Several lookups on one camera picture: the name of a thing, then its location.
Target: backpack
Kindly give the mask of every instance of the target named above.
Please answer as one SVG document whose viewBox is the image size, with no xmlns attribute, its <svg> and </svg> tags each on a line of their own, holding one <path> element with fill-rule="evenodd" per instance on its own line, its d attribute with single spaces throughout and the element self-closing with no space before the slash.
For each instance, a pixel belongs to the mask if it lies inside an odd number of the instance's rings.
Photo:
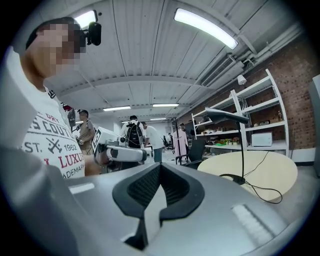
<svg viewBox="0 0 320 256">
<path fill-rule="evenodd" d="M 126 127 L 129 127 L 126 134 L 129 148 L 140 149 L 143 142 L 143 133 L 139 127 L 140 122 L 137 124 L 129 123 Z"/>
</svg>

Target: man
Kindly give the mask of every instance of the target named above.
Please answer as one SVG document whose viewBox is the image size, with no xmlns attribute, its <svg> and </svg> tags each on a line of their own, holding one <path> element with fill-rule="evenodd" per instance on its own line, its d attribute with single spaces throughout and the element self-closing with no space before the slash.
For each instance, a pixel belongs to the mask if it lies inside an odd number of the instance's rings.
<svg viewBox="0 0 320 256">
<path fill-rule="evenodd" d="M 136 115 L 130 116 L 130 122 L 124 123 L 124 125 L 122 126 L 121 131 L 120 131 L 120 136 L 121 136 L 121 137 L 126 137 L 126 136 L 127 136 L 128 130 L 129 130 L 129 128 L 130 128 L 130 124 L 138 125 L 138 118 L 137 118 Z M 138 127 L 140 127 L 140 129 L 141 129 L 141 131 L 142 131 L 142 136 L 145 137 L 145 136 L 146 136 L 146 133 L 145 133 L 145 130 L 144 130 L 144 126 L 142 125 L 141 122 L 139 123 L 139 126 L 138 126 Z M 132 144 L 132 145 L 131 145 L 131 148 L 144 149 L 144 145 L 143 145 L 143 143 L 141 143 L 141 144 L 137 144 L 137 143 L 136 143 L 136 145 L 135 145 L 135 144 Z"/>
<path fill-rule="evenodd" d="M 82 154 L 59 103 L 44 86 L 46 78 L 78 60 L 85 47 L 85 34 L 73 18 L 49 20 L 31 33 L 23 55 L 9 47 L 2 66 L 0 113 L 6 121 L 0 123 L 0 144 L 36 155 L 58 167 L 64 178 L 100 174 L 108 163 L 104 154 L 98 159 Z"/>
<path fill-rule="evenodd" d="M 94 125 L 90 120 L 88 120 L 88 117 L 88 111 L 81 110 L 79 112 L 79 118 L 83 123 L 80 125 L 80 137 L 78 143 L 84 156 L 93 155 L 94 150 L 92 148 L 92 140 L 96 134 Z"/>
<path fill-rule="evenodd" d="M 190 134 L 190 132 L 188 130 L 186 130 L 185 124 L 183 122 L 180 124 L 180 130 L 185 132 L 185 135 L 186 135 L 187 139 L 192 139 L 192 135 Z M 185 152 L 187 154 L 189 154 L 189 145 L 185 145 Z M 187 162 L 189 162 L 189 157 L 186 156 L 185 160 Z"/>
<path fill-rule="evenodd" d="M 150 125 L 147 125 L 146 122 L 141 122 L 143 124 L 143 128 L 145 129 L 145 143 L 144 147 L 146 147 L 149 142 L 153 147 L 153 160 L 155 163 L 162 162 L 162 147 L 163 140 L 157 130 Z"/>
</svg>

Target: white box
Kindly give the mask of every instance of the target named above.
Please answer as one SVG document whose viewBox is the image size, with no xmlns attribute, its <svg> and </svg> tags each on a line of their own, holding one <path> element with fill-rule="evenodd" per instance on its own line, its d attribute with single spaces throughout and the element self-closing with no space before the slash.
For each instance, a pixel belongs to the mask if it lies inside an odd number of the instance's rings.
<svg viewBox="0 0 320 256">
<path fill-rule="evenodd" d="M 262 132 L 252 134 L 251 136 L 253 147 L 271 147 L 272 146 L 272 132 Z"/>
</svg>

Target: ceiling light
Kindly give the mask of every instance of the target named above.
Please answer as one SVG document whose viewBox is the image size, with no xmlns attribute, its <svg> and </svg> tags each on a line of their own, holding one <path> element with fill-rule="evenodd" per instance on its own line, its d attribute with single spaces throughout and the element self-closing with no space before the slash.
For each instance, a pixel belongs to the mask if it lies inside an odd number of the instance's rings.
<svg viewBox="0 0 320 256">
<path fill-rule="evenodd" d="M 156 121 L 156 120 L 166 120 L 166 118 L 151 118 L 150 121 Z"/>
<path fill-rule="evenodd" d="M 80 24 L 80 27 L 83 29 L 87 26 L 89 26 L 90 22 L 96 22 L 97 18 L 96 18 L 96 14 L 93 10 L 88 11 L 76 18 L 74 18 L 76 20 L 76 22 L 78 22 Z"/>
<path fill-rule="evenodd" d="M 176 20 L 177 22 L 188 24 L 199 30 L 207 32 L 211 36 L 220 40 L 222 43 L 224 43 L 232 50 L 236 48 L 236 46 L 238 45 L 238 42 L 234 40 L 233 37 L 229 35 L 226 31 L 224 31 L 217 25 L 213 24 L 211 21 L 202 18 L 201 16 L 196 15 L 193 12 L 179 8 L 175 12 L 174 20 Z"/>
<path fill-rule="evenodd" d="M 170 104 L 153 104 L 154 108 L 157 107 L 178 107 L 179 104 L 178 103 L 170 103 Z"/>
<path fill-rule="evenodd" d="M 129 109 L 131 109 L 130 106 L 117 106 L 117 107 L 104 108 L 103 111 L 129 110 Z"/>
</svg>

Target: red brick wall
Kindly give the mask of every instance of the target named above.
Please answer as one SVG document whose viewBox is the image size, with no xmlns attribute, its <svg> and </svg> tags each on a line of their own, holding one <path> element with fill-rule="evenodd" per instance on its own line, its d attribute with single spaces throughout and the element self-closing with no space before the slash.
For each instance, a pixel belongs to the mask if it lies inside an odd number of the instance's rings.
<svg viewBox="0 0 320 256">
<path fill-rule="evenodd" d="M 250 86 L 267 76 L 269 69 L 281 93 L 289 126 L 290 149 L 308 149 L 315 147 L 316 131 L 313 107 L 309 97 L 308 86 L 312 78 L 320 74 L 318 56 L 313 51 L 308 40 L 301 36 L 286 45 L 263 63 L 245 75 L 246 86 Z M 230 91 L 239 92 L 244 89 L 237 82 L 230 84 L 222 91 L 195 107 L 192 111 L 179 118 L 178 122 L 188 123 L 191 113 L 203 111 L 205 107 L 229 97 Z M 248 106 L 265 102 L 274 97 L 272 89 L 265 90 L 247 99 Z M 251 114 L 252 124 L 272 119 L 278 112 L 279 106 L 264 109 Z M 272 128 L 273 139 L 285 138 L 283 127 Z"/>
</svg>

